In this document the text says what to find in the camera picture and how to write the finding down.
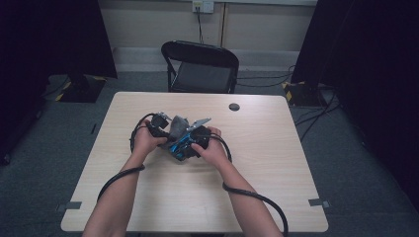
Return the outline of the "black curtain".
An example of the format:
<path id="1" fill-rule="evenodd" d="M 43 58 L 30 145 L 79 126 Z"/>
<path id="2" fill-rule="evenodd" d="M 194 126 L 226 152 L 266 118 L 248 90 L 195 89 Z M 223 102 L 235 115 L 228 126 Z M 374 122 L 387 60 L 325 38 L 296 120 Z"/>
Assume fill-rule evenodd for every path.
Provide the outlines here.
<path id="1" fill-rule="evenodd" d="M 292 80 L 336 88 L 419 211 L 419 0 L 317 0 Z"/>
<path id="2" fill-rule="evenodd" d="M 117 76 L 99 0 L 0 0 L 0 165 L 70 74 Z"/>

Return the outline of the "black yellow-striped stand base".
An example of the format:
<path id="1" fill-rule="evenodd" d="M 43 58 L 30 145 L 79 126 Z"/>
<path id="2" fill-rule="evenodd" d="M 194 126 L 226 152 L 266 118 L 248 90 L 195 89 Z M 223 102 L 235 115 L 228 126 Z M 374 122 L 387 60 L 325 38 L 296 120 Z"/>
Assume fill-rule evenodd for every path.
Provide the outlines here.
<path id="1" fill-rule="evenodd" d="M 290 106 L 294 107 L 325 107 L 326 102 L 320 90 L 305 82 L 282 84 L 285 97 Z"/>
<path id="2" fill-rule="evenodd" d="M 106 82 L 103 77 L 70 74 L 69 81 L 55 100 L 61 103 L 95 103 Z"/>

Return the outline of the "person's left hand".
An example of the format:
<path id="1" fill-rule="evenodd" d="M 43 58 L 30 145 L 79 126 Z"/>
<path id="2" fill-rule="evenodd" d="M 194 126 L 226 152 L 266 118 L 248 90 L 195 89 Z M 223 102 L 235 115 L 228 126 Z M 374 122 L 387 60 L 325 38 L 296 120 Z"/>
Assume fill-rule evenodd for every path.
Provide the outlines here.
<path id="1" fill-rule="evenodd" d="M 152 152 L 158 145 L 167 141 L 166 137 L 152 136 L 147 127 L 148 124 L 148 119 L 143 121 L 134 137 L 134 146 L 133 151 L 131 152 L 131 157 L 134 161 L 139 163 L 143 163 L 150 152 Z"/>

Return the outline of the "grey tape strip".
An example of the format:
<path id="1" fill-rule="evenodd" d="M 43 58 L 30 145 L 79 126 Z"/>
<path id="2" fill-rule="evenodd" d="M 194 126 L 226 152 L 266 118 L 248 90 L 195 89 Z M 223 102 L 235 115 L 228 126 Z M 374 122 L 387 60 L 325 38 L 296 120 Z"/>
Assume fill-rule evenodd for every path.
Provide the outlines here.
<path id="1" fill-rule="evenodd" d="M 58 212 L 65 212 L 68 209 L 79 209 L 81 207 L 81 201 L 69 201 L 67 203 L 61 203 L 56 207 Z"/>
<path id="2" fill-rule="evenodd" d="M 321 198 L 312 198 L 308 202 L 310 206 L 322 206 L 323 208 L 329 208 L 331 206 L 328 200 L 322 200 Z"/>

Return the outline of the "person's right hand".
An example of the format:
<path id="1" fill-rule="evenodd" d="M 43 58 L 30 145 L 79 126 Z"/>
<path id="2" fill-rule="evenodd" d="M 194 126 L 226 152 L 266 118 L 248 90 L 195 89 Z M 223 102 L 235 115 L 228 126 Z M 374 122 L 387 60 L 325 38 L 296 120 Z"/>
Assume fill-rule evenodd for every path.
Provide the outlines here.
<path id="1" fill-rule="evenodd" d="M 230 165 L 230 161 L 227 159 L 223 145 L 216 139 L 211 138 L 207 148 L 203 148 L 197 143 L 193 143 L 191 147 L 209 164 L 215 166 L 217 170 L 226 168 Z"/>

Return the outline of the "black folding chair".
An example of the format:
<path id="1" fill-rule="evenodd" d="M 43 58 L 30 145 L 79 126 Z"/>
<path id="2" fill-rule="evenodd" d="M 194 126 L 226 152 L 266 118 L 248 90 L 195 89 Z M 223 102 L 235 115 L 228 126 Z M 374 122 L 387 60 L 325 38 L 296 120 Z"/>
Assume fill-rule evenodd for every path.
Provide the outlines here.
<path id="1" fill-rule="evenodd" d="M 237 83 L 239 60 L 230 50 L 184 40 L 161 46 L 167 63 L 168 91 L 232 94 Z"/>

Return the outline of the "blue toy car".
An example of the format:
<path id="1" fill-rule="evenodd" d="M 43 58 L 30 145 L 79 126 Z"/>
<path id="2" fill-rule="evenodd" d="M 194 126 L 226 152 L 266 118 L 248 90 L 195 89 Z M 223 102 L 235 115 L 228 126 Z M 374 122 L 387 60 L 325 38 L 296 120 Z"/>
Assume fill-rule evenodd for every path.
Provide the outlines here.
<path id="1" fill-rule="evenodd" d="M 197 141 L 198 139 L 196 137 L 187 133 L 169 147 L 169 152 L 178 161 L 184 161 L 185 159 L 197 156 L 198 153 L 191 147 Z"/>

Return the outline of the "grey cloth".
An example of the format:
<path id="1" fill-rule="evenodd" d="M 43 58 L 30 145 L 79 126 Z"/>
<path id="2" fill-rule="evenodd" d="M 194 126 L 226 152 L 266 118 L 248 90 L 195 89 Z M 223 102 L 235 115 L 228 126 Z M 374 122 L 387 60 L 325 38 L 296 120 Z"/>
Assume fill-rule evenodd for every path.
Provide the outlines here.
<path id="1" fill-rule="evenodd" d="M 186 118 L 174 116 L 170 124 L 169 137 L 167 141 L 161 145 L 161 148 L 168 149 L 175 144 L 183 135 L 186 134 L 189 122 Z"/>

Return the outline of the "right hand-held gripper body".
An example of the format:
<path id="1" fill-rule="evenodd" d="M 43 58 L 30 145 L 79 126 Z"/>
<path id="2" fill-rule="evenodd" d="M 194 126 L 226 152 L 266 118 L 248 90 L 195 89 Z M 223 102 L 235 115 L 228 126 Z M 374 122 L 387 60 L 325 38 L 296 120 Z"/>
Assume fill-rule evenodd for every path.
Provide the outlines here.
<path id="1" fill-rule="evenodd" d="M 205 127 L 205 124 L 209 121 L 210 118 L 198 119 L 187 128 L 187 135 L 191 143 L 197 143 L 203 148 L 209 146 L 210 130 Z"/>

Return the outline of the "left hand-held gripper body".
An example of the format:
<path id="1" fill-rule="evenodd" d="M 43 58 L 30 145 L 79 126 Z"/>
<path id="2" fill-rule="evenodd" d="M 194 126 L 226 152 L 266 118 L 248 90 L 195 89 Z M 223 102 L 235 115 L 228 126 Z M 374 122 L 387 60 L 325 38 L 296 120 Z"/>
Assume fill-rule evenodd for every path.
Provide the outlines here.
<path id="1" fill-rule="evenodd" d="M 164 113 L 154 114 L 151 121 L 147 124 L 150 134 L 157 137 L 159 131 L 165 131 L 164 128 L 169 124 L 170 120 L 171 119 Z"/>

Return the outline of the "white wall socket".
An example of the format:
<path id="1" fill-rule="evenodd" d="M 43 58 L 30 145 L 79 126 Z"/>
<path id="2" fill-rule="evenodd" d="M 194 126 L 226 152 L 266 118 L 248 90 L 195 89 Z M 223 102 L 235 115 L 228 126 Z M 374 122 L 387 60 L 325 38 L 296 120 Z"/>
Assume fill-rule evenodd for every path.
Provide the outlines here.
<path id="1" fill-rule="evenodd" d="M 209 0 L 194 0 L 192 2 L 194 13 L 212 14 L 214 12 L 214 2 Z"/>

